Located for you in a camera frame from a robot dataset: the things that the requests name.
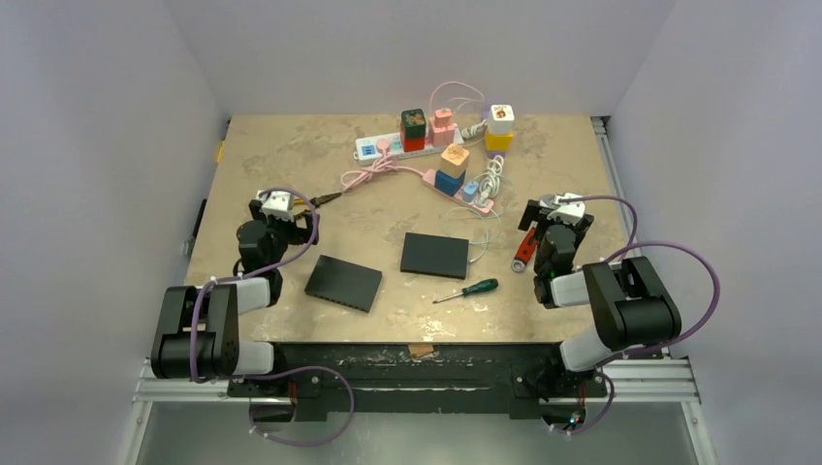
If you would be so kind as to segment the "yellow black needle-nose pliers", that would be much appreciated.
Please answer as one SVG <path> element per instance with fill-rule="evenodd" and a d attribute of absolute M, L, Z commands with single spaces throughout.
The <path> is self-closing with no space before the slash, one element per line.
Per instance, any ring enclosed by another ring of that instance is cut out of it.
<path fill-rule="evenodd" d="M 325 195 L 317 196 L 317 197 L 309 199 L 308 201 L 304 201 L 302 199 L 296 199 L 295 200 L 295 205 L 312 204 L 314 207 L 320 207 L 320 206 L 322 206 L 322 205 L 324 205 L 328 202 L 331 202 L 335 199 L 338 199 L 341 196 L 342 196 L 341 192 L 335 192 L 335 193 L 331 193 L 331 194 L 325 194 Z"/>

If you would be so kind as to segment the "black box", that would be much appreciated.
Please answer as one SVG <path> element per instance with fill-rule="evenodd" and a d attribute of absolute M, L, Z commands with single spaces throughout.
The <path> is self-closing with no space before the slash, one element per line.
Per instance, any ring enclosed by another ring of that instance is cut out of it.
<path fill-rule="evenodd" d="M 469 241 L 441 235 L 407 232 L 399 269 L 401 272 L 464 280 Z"/>
<path fill-rule="evenodd" d="M 307 295 L 369 313 L 378 294 L 381 271 L 321 255 L 304 288 Z"/>

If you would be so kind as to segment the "red handled adjustable wrench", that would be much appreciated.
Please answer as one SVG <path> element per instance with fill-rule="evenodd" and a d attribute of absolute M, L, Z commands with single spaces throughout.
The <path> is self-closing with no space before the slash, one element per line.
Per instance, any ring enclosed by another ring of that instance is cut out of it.
<path fill-rule="evenodd" d="M 535 229 L 531 228 L 525 238 L 522 240 L 515 257 L 512 260 L 511 268 L 515 272 L 523 272 L 526 270 L 533 254 L 537 248 L 537 239 L 535 238 Z"/>

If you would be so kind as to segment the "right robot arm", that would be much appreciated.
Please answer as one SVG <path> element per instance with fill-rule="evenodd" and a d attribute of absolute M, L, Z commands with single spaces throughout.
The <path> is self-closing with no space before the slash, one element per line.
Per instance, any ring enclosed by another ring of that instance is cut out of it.
<path fill-rule="evenodd" d="M 644 257 L 588 263 L 576 269 L 578 249 L 593 223 L 581 202 L 547 195 L 530 200 L 519 229 L 533 229 L 534 294 L 547 308 L 588 305 L 593 319 L 580 334 L 560 343 L 559 359 L 544 380 L 558 394 L 577 387 L 606 358 L 635 346 L 652 346 L 680 335 L 676 304 Z"/>

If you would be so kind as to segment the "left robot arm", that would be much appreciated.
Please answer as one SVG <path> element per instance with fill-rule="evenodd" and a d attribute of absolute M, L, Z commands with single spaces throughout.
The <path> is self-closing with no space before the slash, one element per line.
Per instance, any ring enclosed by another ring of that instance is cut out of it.
<path fill-rule="evenodd" d="M 274 305 L 281 296 L 280 266 L 289 247 L 305 252 L 319 240 L 318 201 L 292 214 L 274 199 L 249 204 L 251 220 L 236 232 L 238 261 L 233 276 L 197 286 L 166 289 L 152 343 L 150 366 L 161 379 L 196 383 L 218 378 L 251 377 L 263 395 L 275 396 L 289 383 L 289 370 L 275 361 L 268 342 L 243 341 L 241 314 Z"/>

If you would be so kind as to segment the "green handled screwdriver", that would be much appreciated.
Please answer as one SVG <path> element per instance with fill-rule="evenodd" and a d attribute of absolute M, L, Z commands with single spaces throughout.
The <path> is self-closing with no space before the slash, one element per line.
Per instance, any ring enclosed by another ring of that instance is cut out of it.
<path fill-rule="evenodd" d="M 458 293 L 447 295 L 444 297 L 440 297 L 435 299 L 432 303 L 437 304 L 441 303 L 450 299 L 465 297 L 469 295 L 476 295 L 476 294 L 483 294 L 487 292 L 494 291 L 498 288 L 499 283 L 498 280 L 495 278 L 486 279 L 475 284 L 472 284 L 466 288 L 462 288 Z"/>

